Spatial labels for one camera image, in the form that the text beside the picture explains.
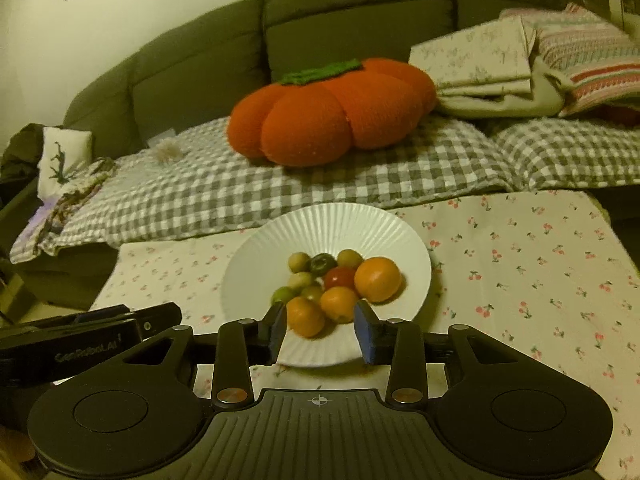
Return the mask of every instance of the round pad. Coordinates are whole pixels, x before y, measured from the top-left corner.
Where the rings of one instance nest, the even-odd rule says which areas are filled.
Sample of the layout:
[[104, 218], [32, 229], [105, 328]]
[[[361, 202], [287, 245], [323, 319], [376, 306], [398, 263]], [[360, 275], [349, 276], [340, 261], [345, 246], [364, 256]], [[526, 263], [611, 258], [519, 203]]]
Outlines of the round pad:
[[548, 431], [564, 420], [566, 409], [561, 400], [537, 390], [513, 390], [495, 397], [491, 405], [494, 417], [518, 431]]
[[114, 433], [132, 428], [146, 416], [148, 405], [143, 397], [114, 390], [99, 392], [76, 405], [76, 422], [90, 431]]
[[202, 409], [188, 387], [158, 374], [115, 370], [93, 382], [78, 376], [33, 405], [29, 436], [49, 468], [75, 478], [126, 478], [192, 444]]
[[481, 365], [440, 399], [444, 444], [500, 476], [565, 476], [592, 467], [612, 431], [593, 390], [543, 365]]

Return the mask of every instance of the tangerine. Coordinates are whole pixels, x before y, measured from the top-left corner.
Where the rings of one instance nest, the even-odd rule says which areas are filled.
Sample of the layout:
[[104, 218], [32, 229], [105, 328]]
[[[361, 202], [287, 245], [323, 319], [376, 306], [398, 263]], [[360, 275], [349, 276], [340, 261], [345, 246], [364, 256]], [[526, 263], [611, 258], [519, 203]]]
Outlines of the tangerine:
[[297, 297], [287, 303], [287, 325], [302, 337], [313, 337], [324, 328], [322, 310], [311, 300]]
[[332, 286], [320, 297], [320, 308], [336, 323], [353, 321], [353, 307], [358, 302], [356, 293], [346, 286]]
[[391, 298], [402, 285], [402, 274], [393, 260], [375, 256], [364, 260], [354, 278], [356, 289], [370, 303]]

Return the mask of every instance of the pumpkin pillow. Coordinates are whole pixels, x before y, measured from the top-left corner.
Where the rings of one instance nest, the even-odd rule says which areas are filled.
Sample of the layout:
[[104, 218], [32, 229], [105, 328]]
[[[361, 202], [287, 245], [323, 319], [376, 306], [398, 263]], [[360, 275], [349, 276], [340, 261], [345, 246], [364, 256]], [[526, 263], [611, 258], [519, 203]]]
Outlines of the pumpkin pillow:
[[404, 139], [436, 104], [431, 78], [407, 63], [367, 59], [284, 76], [231, 112], [231, 147], [302, 168], [333, 162], [351, 146], [376, 150]]

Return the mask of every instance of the white plate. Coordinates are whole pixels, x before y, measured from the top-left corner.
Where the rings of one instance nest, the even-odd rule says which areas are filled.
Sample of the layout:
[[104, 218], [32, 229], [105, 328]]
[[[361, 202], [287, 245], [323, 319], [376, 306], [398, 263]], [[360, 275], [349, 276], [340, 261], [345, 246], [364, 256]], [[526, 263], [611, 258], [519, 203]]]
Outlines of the white plate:
[[[313, 256], [354, 249], [364, 258], [386, 256], [398, 265], [406, 286], [394, 301], [373, 306], [380, 319], [413, 319], [431, 281], [429, 253], [418, 234], [395, 215], [353, 203], [319, 204], [270, 221], [258, 229], [229, 261], [222, 281], [222, 310], [228, 320], [261, 319], [273, 291], [287, 284], [289, 255]], [[338, 325], [322, 338], [305, 339], [292, 330], [282, 343], [278, 362], [323, 367], [361, 357], [353, 323]]]

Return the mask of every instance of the table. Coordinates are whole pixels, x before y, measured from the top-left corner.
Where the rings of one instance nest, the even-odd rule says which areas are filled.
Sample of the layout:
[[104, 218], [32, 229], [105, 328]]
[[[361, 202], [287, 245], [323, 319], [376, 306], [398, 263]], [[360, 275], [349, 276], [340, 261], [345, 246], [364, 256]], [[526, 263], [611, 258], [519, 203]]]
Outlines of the table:
[[[393, 213], [430, 250], [432, 283], [416, 321], [445, 333], [465, 323], [596, 390], [614, 431], [598, 466], [606, 480], [640, 475], [640, 278], [598, 207], [583, 192], [469, 196]], [[178, 242], [126, 244], [92, 308], [175, 301], [195, 333], [225, 322], [226, 263], [253, 230]], [[209, 395], [212, 367], [194, 390]], [[446, 391], [428, 367], [430, 396]], [[253, 367], [254, 389], [378, 388], [388, 367]]]

